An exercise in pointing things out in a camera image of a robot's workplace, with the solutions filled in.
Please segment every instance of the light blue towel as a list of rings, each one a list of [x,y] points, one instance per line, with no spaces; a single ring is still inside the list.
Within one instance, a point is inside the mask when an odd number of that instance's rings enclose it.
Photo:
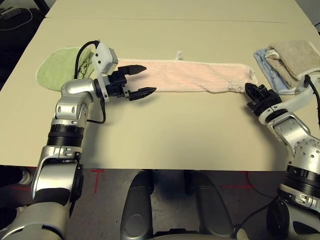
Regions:
[[[267,62],[265,59],[267,49],[263,48],[256,51],[253,56],[264,73],[266,79],[269,81],[272,89],[281,95],[294,95],[296,88],[288,88],[287,85],[284,84],[279,73]]]

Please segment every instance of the white label tag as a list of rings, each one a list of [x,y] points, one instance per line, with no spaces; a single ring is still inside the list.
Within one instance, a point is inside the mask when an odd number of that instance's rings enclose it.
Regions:
[[[265,53],[265,55],[264,55],[264,58],[267,58],[267,57],[269,57],[269,56],[272,56],[272,57],[271,57],[272,59],[280,59],[279,53],[277,53],[277,51],[274,50],[274,49],[271,49],[271,50],[267,51],[267,52]]]

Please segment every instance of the beige table surface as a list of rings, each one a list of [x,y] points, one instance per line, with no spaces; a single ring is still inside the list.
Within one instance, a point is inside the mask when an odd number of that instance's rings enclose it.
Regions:
[[[0,92],[0,163],[37,165],[60,93],[38,85],[35,74],[59,48],[100,39],[119,58],[163,60],[181,50],[187,61],[250,65],[259,84],[270,86],[254,51],[302,37],[320,48],[311,25],[47,18]],[[87,124],[82,163],[86,168],[284,170],[287,150],[258,122],[247,102],[244,93],[235,92],[156,92],[133,102],[113,99],[106,106],[106,124]],[[320,137],[316,109],[313,99],[296,114]],[[100,117],[99,106],[91,110],[91,119]]]
[[[46,17],[311,24],[295,0],[57,0]]]

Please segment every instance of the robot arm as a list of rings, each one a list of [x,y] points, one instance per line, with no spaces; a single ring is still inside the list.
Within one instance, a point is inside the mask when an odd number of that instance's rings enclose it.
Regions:
[[[267,226],[275,236],[307,239],[320,236],[320,139],[293,113],[306,106],[313,90],[309,76],[297,87],[297,96],[282,102],[264,85],[247,83],[245,90],[252,99],[248,106],[267,125],[279,142],[287,147],[293,160],[287,163],[286,176],[278,188],[279,199],[268,210]],[[312,80],[318,85],[318,79]]]
[[[42,148],[32,182],[32,205],[10,225],[3,240],[66,239],[69,217],[82,192],[83,166],[80,159],[90,104],[100,101],[104,111],[104,105],[111,96],[133,101],[156,90],[154,87],[135,92],[126,89],[125,75],[138,74],[146,68],[130,65],[114,71],[118,63],[115,52],[99,41],[86,43],[82,48],[90,43],[96,46],[92,62],[97,79],[74,79],[62,86],[47,144]],[[104,123],[105,116],[103,112],[103,121],[90,122]]]

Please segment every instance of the floor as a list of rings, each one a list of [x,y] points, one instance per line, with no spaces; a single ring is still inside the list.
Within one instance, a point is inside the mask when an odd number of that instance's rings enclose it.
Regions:
[[[131,180],[138,170],[85,169],[81,198],[69,222],[67,240],[119,240],[122,210]],[[217,186],[233,224],[270,202],[253,191],[241,171],[204,171]],[[251,184],[264,194],[275,196],[284,172],[249,172]],[[184,193],[183,171],[159,170],[151,195],[153,230],[170,228],[197,230],[199,221],[194,196]],[[30,204],[30,185],[0,188],[0,207]],[[271,239],[266,230],[266,211],[252,217],[243,228],[250,240]]]

